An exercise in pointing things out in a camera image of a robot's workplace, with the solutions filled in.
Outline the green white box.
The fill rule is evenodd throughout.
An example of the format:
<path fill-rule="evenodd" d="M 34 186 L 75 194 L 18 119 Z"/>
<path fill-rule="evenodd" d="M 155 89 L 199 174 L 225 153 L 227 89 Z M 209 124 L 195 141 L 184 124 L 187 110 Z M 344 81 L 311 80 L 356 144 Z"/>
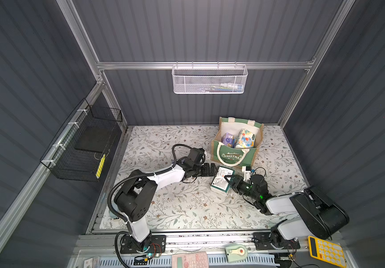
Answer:
<path fill-rule="evenodd" d="M 219 166 L 218 171 L 216 172 L 216 176 L 214 176 L 213 181 L 210 184 L 210 190 L 218 194 L 228 194 L 230 185 L 226 181 L 225 176 L 234 174 L 234 169 L 227 168 L 225 166 Z"/>

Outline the cartoon printed tissue pack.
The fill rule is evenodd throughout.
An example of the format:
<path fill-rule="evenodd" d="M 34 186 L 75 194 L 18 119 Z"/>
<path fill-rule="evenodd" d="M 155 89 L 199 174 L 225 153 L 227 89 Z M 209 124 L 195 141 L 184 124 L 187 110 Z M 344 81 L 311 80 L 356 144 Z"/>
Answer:
<path fill-rule="evenodd" d="M 247 129 L 241 129 L 236 140 L 236 149 L 251 149 L 254 147 L 256 135 Z"/>

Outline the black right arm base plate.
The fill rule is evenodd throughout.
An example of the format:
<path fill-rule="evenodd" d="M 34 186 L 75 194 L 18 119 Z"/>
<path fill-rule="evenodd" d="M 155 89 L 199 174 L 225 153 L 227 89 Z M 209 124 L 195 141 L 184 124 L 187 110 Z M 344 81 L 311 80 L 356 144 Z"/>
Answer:
<path fill-rule="evenodd" d="M 257 250 L 298 250 L 298 239 L 285 240 L 277 232 L 254 232 L 252 242 Z"/>

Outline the purple toy camera front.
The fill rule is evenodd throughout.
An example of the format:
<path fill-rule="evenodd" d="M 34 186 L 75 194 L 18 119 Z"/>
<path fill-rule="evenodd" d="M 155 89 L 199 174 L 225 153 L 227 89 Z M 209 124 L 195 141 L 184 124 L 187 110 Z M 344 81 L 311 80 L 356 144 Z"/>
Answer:
<path fill-rule="evenodd" d="M 227 147 L 235 146 L 235 136 L 229 132 L 225 133 L 221 137 L 221 142 Z"/>

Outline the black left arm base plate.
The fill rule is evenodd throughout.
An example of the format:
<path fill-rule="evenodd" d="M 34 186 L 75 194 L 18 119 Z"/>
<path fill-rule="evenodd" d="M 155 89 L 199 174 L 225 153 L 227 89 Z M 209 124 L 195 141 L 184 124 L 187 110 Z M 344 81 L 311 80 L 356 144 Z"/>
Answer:
<path fill-rule="evenodd" d="M 121 238 L 119 251 L 122 254 L 136 254 L 136 253 L 164 253 L 166 249 L 165 235 L 151 234 L 142 242 L 137 242 L 130 235 L 124 235 Z"/>

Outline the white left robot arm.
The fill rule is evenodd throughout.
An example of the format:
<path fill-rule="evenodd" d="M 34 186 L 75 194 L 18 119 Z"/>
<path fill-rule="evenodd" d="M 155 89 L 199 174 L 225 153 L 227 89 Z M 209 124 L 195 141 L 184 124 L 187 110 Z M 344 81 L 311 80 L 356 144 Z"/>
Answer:
<path fill-rule="evenodd" d="M 137 244 L 147 244 L 151 231 L 145 218 L 157 191 L 188 178 L 202 176 L 206 152 L 185 144 L 172 146 L 173 163 L 162 170 L 145 173 L 134 170 L 116 183 L 107 197 L 108 209 L 126 223 L 128 234 Z"/>

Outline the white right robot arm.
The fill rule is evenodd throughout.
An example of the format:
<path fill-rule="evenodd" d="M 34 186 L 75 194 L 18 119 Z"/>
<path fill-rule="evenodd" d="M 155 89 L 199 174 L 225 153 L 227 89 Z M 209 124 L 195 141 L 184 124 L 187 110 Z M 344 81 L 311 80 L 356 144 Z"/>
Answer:
<path fill-rule="evenodd" d="M 314 186 L 299 192 L 271 195 L 267 181 L 260 174 L 252 174 L 247 182 L 240 175 L 226 175 L 224 180 L 235 193 L 249 197 L 252 206 L 262 214 L 298 215 L 272 227 L 271 238 L 288 241 L 313 235 L 325 240 L 350 222 L 345 210 Z"/>

